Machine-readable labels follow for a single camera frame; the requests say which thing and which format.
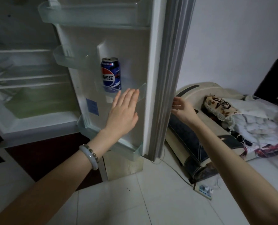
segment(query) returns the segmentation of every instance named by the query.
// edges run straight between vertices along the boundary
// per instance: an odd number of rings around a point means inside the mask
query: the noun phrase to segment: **dark red mat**
[[[60,136],[29,144],[8,147],[6,151],[26,171],[34,181],[39,181],[47,173],[73,155],[81,144],[89,139],[81,133]],[[91,170],[77,190],[101,183],[99,170]]]

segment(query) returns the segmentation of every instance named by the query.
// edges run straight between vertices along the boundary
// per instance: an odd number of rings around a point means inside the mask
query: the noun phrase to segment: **blue can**
[[[120,63],[116,57],[104,57],[101,60],[103,85],[107,92],[121,90]]]

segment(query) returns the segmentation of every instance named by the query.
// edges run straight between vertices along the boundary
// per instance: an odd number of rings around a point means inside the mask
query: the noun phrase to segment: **blue label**
[[[90,99],[86,99],[86,101],[87,101],[88,111],[90,113],[93,113],[93,114],[99,116],[97,102],[90,100]]]

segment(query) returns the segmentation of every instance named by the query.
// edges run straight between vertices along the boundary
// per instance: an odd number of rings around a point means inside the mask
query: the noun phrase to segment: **person's right arm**
[[[278,224],[278,191],[223,143],[195,113],[175,97],[172,113],[197,135],[250,224]]]

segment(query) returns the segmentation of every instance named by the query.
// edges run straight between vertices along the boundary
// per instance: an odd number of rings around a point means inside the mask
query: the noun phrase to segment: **open refrigerator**
[[[0,0],[0,136],[14,146],[105,126],[118,89],[140,90],[139,121],[111,150],[161,153],[195,0]]]

